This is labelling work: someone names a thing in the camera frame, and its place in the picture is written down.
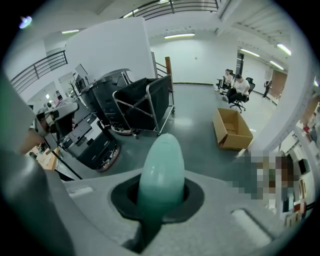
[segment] staircase railing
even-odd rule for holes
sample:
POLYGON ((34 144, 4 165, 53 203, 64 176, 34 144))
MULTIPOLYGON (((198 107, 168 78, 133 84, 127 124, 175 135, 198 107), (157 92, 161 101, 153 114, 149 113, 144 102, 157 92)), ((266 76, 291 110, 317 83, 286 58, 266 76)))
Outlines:
MULTIPOLYGON (((155 62, 155 63, 156 63, 158 66, 167 69, 166 66, 164 66, 164 65, 162 65, 162 64, 160 64, 160 63, 158 63, 158 62, 155 62)), ((158 76, 161 77, 161 78, 163 78, 163 77, 164 77, 165 75, 167 75, 168 73, 167 73, 167 71, 163 71, 161 68, 158 68, 158 66, 156 66, 156 69, 161 72, 160 74, 159 74, 159 72, 157 72, 157 73, 158 73, 158 76)))
POLYGON ((162 15, 179 12, 217 12, 221 0, 157 0, 133 9, 121 18, 143 17, 146 21, 162 15))
POLYGON ((21 93, 33 82, 63 65, 68 64, 64 50, 51 54, 28 66, 25 70, 17 74, 12 80, 12 86, 21 93))

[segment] cardboard box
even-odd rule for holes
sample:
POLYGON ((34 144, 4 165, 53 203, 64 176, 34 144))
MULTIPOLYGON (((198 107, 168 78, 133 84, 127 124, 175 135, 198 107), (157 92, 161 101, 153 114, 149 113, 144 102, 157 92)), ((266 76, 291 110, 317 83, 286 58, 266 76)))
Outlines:
POLYGON ((212 122, 221 149, 247 149, 254 138, 237 110, 218 108, 212 122))

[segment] ceiling light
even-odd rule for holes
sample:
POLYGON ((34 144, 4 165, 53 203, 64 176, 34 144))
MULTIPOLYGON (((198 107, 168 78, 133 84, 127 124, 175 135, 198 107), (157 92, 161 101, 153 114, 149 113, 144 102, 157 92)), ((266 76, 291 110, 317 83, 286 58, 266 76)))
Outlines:
POLYGON ((318 86, 318 87, 319 87, 319 84, 317 83, 316 78, 314 78, 314 82, 313 82, 313 84, 314 84, 315 86, 318 86))
POLYGON ((139 9, 134 9, 133 11, 130 11, 128 14, 124 15, 124 18, 130 17, 132 14, 135 14, 139 9))
POLYGON ((32 18, 30 16, 27 16, 27 17, 20 17, 21 18, 21 23, 19 24, 19 28, 20 29, 24 29, 26 28, 27 26, 29 26, 29 24, 31 23, 32 21, 32 18))
POLYGON ((243 52, 245 52, 245 53, 247 53, 247 54, 252 54, 253 56, 256 56, 256 57, 260 57, 260 55, 254 53, 254 52, 252 52, 252 51, 246 50, 246 49, 241 49, 241 51, 243 51, 243 52))
POLYGON ((284 70, 284 68, 282 66, 280 66, 279 64, 275 63, 274 61, 270 60, 270 63, 274 66, 276 66, 278 69, 280 70, 284 70))
POLYGON ((291 51, 285 47, 282 43, 278 43, 276 46, 278 46, 281 50, 283 50, 286 54, 291 56, 291 51))
POLYGON ((67 30, 67 31, 62 31, 62 34, 69 34, 69 33, 74 33, 74 32, 79 32, 79 29, 74 29, 74 30, 67 30))
POLYGON ((185 33, 185 34, 173 34, 173 35, 166 35, 164 38, 178 38, 178 37, 193 37, 195 33, 185 33))

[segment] teal knob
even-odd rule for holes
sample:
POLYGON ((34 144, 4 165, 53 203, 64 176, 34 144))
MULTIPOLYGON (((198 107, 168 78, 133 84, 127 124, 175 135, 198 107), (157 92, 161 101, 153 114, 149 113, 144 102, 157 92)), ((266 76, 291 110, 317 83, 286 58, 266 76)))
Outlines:
POLYGON ((141 174, 137 207, 147 229, 157 230, 162 217, 183 202, 185 165, 177 139, 158 137, 146 157, 141 174))

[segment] black chair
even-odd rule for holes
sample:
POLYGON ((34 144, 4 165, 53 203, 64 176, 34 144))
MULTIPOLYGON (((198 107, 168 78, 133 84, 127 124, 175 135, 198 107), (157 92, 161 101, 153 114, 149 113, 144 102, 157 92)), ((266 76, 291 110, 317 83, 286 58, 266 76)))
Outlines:
POLYGON ((253 79, 251 77, 247 77, 245 80, 247 80, 249 82, 249 85, 250 85, 250 89, 249 89, 249 95, 247 97, 245 97, 244 100, 236 100, 231 106, 230 106, 230 109, 231 107, 234 107, 236 106, 237 108, 240 109, 240 113, 242 113, 242 109, 244 111, 246 111, 246 108, 244 107, 243 105, 243 102, 246 103, 247 101, 249 101, 249 96, 250 96, 250 93, 254 90, 254 88, 256 87, 256 85, 253 83, 253 79))

